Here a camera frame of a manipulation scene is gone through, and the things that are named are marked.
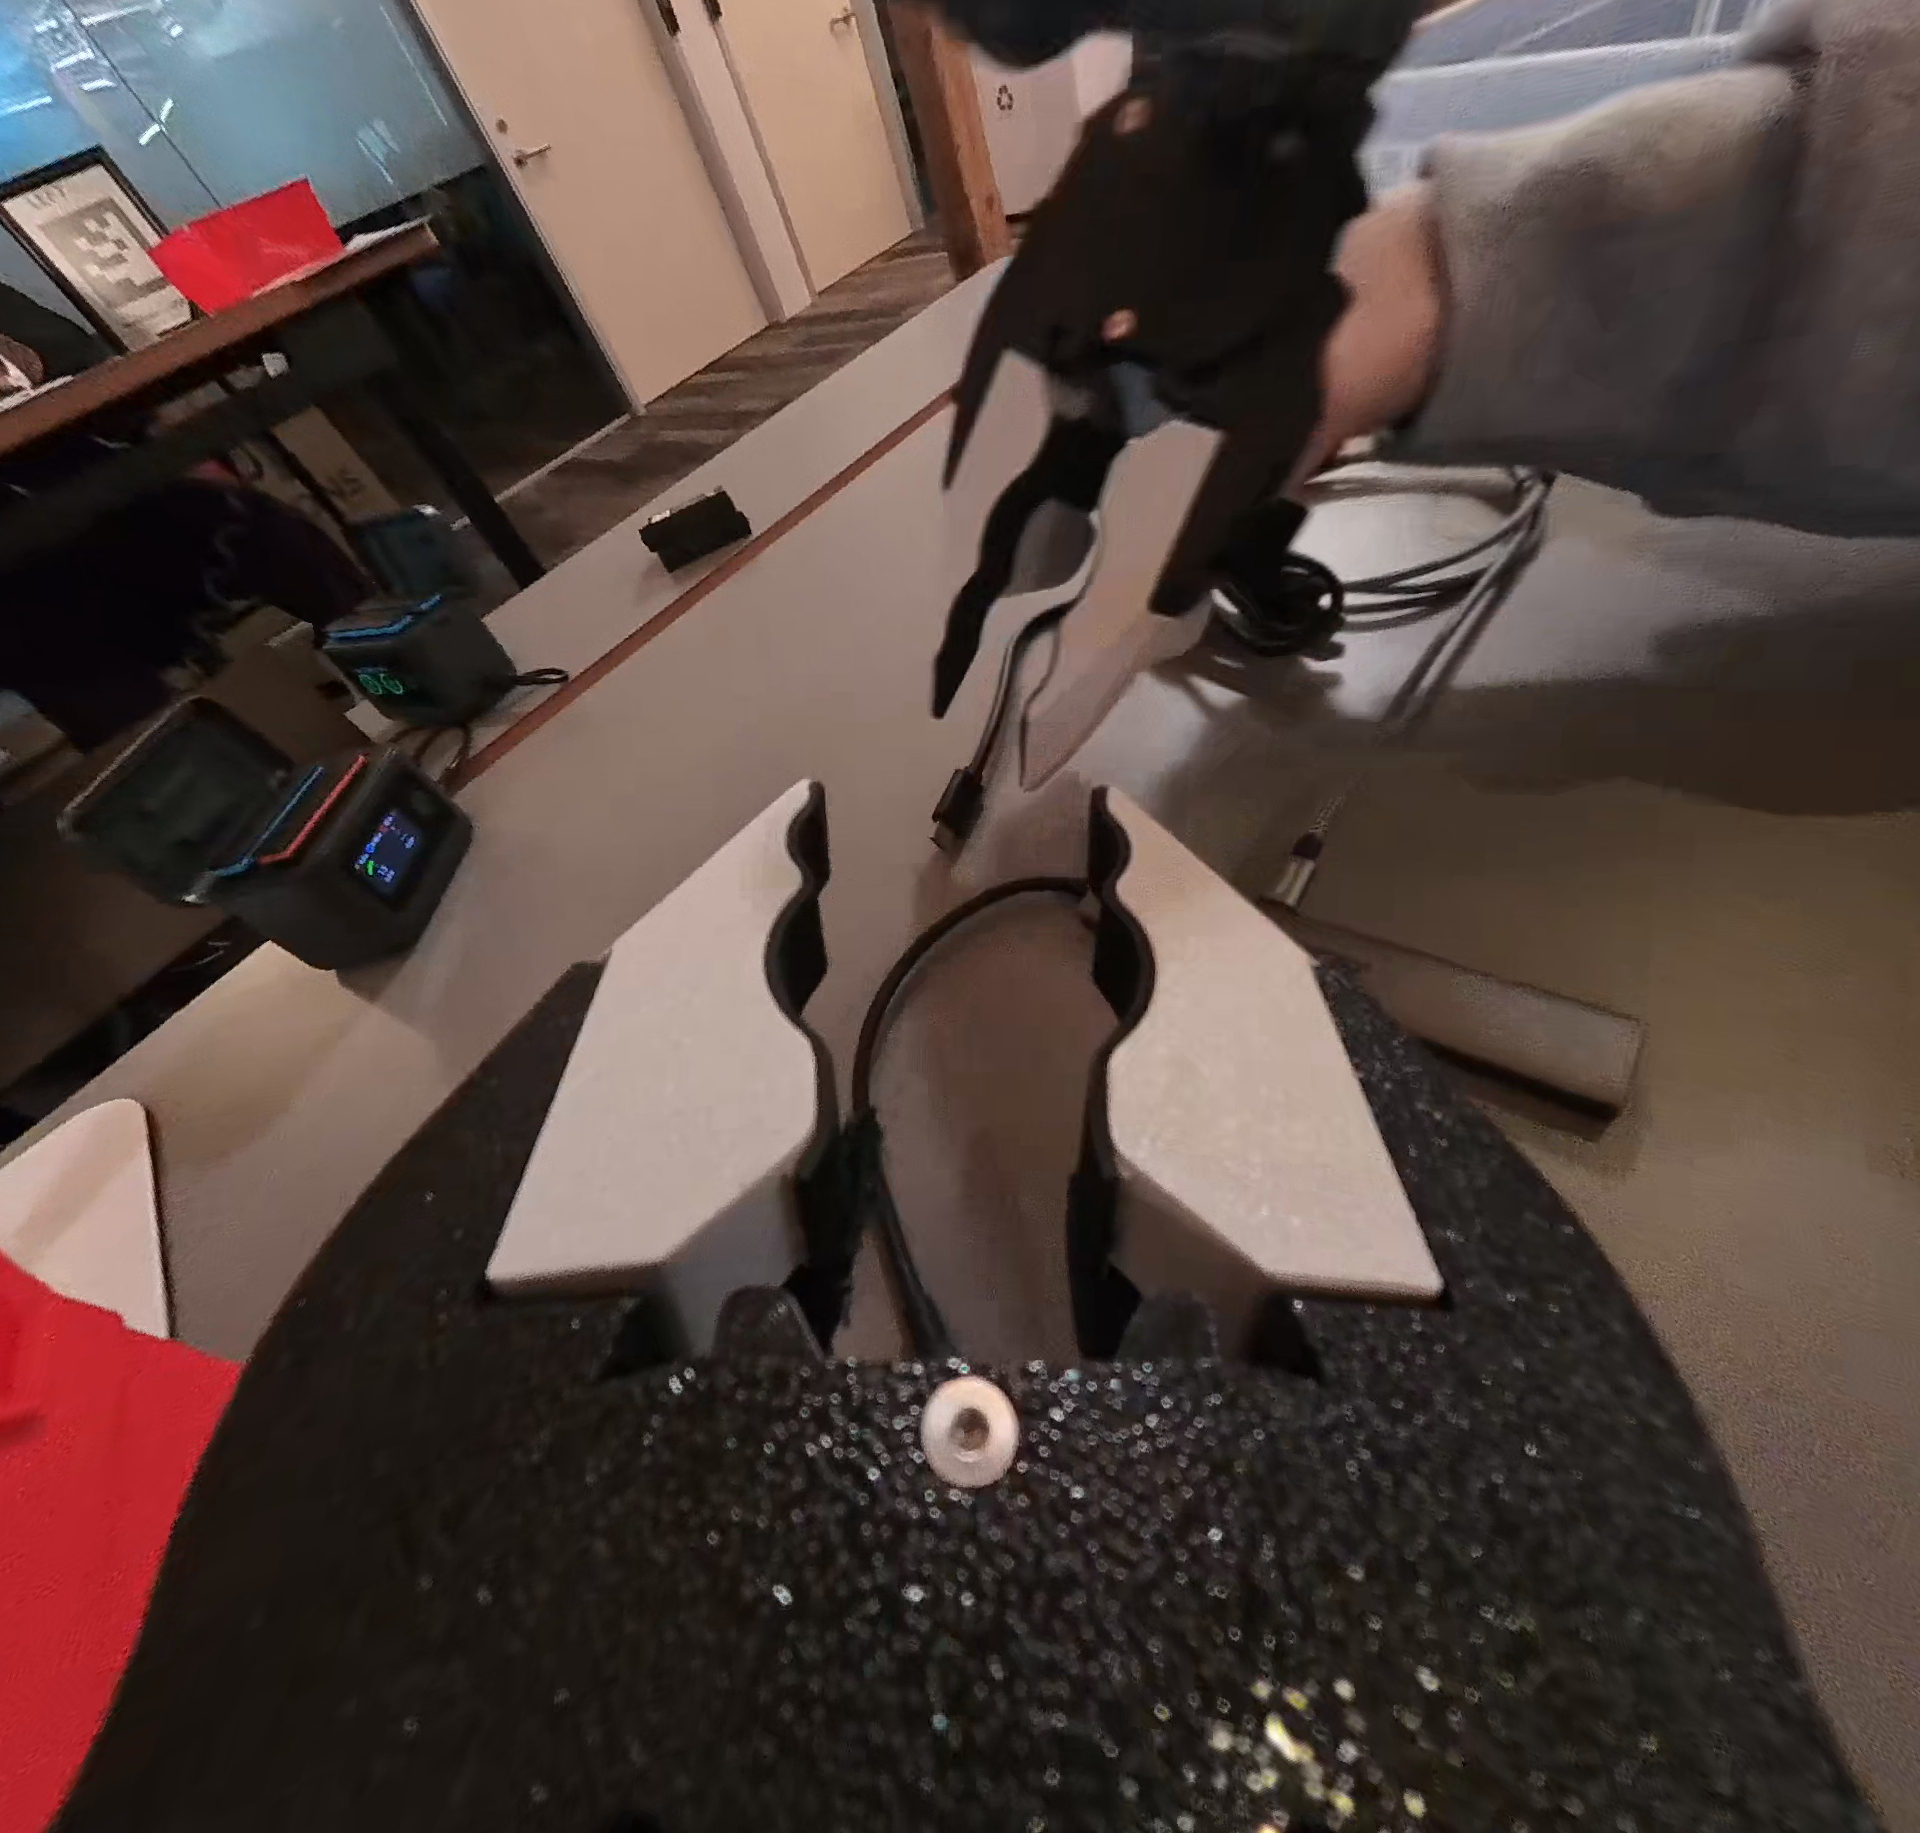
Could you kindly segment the white tray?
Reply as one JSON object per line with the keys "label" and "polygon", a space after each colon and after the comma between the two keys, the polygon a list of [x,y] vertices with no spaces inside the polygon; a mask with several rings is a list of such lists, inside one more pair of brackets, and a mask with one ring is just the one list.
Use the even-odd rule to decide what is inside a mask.
{"label": "white tray", "polygon": [[174,1337],[148,1112],[86,1109],[2,1165],[2,1252],[53,1294]]}

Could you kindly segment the person's right hand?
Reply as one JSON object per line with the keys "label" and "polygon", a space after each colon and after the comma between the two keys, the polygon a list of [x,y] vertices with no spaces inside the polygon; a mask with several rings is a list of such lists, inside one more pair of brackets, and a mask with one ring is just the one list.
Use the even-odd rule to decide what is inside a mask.
{"label": "person's right hand", "polygon": [[1422,405],[1445,326],[1445,274],[1428,188],[1383,196],[1334,252],[1342,316],[1320,363],[1318,452],[1397,430]]}

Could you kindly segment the white door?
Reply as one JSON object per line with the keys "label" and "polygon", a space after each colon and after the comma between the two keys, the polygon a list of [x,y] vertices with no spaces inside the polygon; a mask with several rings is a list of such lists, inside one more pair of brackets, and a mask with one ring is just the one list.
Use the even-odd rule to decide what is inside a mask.
{"label": "white door", "polygon": [[910,236],[855,0],[707,0],[814,295]]}

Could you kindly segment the red plastic bin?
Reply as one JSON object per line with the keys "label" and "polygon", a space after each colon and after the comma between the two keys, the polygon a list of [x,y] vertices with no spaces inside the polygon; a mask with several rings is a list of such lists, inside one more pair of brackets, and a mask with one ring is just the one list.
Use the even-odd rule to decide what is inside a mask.
{"label": "red plastic bin", "polygon": [[2,1262],[2,1828],[49,1829],[240,1366]]}

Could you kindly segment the person's right forearm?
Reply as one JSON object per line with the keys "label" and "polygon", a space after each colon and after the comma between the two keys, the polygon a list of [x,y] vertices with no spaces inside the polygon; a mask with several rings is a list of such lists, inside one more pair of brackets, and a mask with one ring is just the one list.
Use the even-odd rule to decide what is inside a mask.
{"label": "person's right forearm", "polygon": [[1643,502],[1647,567],[1534,585],[1569,669],[1466,687],[1479,772],[1915,811],[1918,0],[1786,0],[1721,70],[1427,160],[1419,462]]}

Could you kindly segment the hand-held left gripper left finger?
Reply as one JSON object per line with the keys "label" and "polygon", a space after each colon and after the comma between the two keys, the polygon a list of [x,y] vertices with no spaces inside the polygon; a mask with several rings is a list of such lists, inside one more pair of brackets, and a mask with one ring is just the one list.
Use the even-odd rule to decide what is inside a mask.
{"label": "hand-held left gripper left finger", "polygon": [[733,1294],[840,1331],[826,796],[799,780],[609,950],[487,1270],[500,1298],[625,1296],[670,1357]]}

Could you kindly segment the wooden post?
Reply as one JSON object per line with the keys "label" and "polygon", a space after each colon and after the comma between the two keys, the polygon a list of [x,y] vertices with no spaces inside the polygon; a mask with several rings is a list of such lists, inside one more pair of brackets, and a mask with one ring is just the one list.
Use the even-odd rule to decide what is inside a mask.
{"label": "wooden post", "polygon": [[884,0],[922,161],[958,284],[1002,262],[1014,239],[997,182],[972,52],[923,0]]}

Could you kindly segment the dark power station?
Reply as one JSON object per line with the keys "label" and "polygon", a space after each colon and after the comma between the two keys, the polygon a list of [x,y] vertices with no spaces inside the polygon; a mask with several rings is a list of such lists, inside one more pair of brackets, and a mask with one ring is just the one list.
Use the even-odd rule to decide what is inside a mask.
{"label": "dark power station", "polygon": [[459,728],[512,692],[519,669],[464,599],[375,599],[318,636],[323,659],[406,728]]}

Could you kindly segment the wooden desk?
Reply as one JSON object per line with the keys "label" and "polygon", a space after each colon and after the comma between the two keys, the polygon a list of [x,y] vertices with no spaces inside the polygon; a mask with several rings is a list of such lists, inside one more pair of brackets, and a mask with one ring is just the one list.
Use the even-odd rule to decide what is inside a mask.
{"label": "wooden desk", "polygon": [[368,401],[447,491],[509,584],[519,592],[537,584],[544,578],[537,556],[466,456],[405,386],[397,343],[368,301],[375,286],[417,268],[437,252],[428,222],[384,229],[258,297],[12,405],[2,423],[7,474],[35,448],[94,436],[113,418],[148,420],[164,405],[220,386],[228,374],[270,357],[285,361],[281,374],[150,432],[108,462],[3,502],[2,571],[12,572],[68,545],[95,521],[199,463],[266,437],[347,388],[364,386]]}

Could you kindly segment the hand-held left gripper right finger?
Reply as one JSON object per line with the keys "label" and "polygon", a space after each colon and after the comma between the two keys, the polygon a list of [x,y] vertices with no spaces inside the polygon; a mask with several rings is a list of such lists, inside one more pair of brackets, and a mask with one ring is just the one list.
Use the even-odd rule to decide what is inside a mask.
{"label": "hand-held left gripper right finger", "polygon": [[1070,1174],[1076,1348],[1195,1301],[1276,1361],[1291,1301],[1433,1311],[1445,1282],[1316,961],[1120,789],[1087,817],[1097,1046]]}

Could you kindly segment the small black device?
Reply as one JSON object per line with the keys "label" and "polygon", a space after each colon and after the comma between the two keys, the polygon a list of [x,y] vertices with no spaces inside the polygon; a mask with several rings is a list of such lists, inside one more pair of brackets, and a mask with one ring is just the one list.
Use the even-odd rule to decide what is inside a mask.
{"label": "small black device", "polygon": [[685,572],[747,542],[753,525],[724,488],[713,488],[638,525],[638,539],[662,572]]}

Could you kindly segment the grey usb hub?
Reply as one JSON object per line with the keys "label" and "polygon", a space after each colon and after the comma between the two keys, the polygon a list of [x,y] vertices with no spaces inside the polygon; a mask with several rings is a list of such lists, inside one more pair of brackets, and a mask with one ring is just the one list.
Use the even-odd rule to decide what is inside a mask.
{"label": "grey usb hub", "polygon": [[1274,900],[1260,908],[1308,954],[1350,967],[1405,1033],[1466,1072],[1595,1122],[1627,1112],[1643,1053],[1639,1022]]}

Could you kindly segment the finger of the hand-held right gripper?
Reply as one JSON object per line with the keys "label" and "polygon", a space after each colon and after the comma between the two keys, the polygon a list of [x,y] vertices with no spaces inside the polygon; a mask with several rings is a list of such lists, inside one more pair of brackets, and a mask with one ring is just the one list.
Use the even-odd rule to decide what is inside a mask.
{"label": "finger of the hand-held right gripper", "polygon": [[1061,588],[1080,571],[1110,468],[1110,432],[1049,424],[1033,462],[993,482],[983,518],[963,537],[975,564],[946,610],[932,659],[932,716],[946,716],[972,669],[990,612],[1002,599]]}
{"label": "finger of the hand-held right gripper", "polygon": [[1020,714],[1020,789],[1043,789],[1139,671],[1197,642],[1205,605],[1163,612],[1154,591],[1219,447],[1213,430],[1163,424],[1118,450],[1092,513],[1080,592]]}

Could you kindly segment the cardboard box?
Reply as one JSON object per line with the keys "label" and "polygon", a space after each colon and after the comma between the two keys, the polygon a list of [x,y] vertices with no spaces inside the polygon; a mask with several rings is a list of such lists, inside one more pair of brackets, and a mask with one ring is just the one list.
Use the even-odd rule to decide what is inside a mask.
{"label": "cardboard box", "polygon": [[403,480],[380,474],[368,452],[323,408],[282,420],[260,448],[275,488],[315,519],[375,521],[420,507]]}

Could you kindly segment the framed tag poster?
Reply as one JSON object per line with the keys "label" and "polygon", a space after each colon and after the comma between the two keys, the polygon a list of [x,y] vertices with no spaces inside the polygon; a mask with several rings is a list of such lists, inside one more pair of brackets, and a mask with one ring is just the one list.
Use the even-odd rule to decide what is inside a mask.
{"label": "framed tag poster", "polygon": [[119,354],[196,324],[193,303],[155,264],[160,222],[108,151],[74,151],[7,180],[2,222]]}

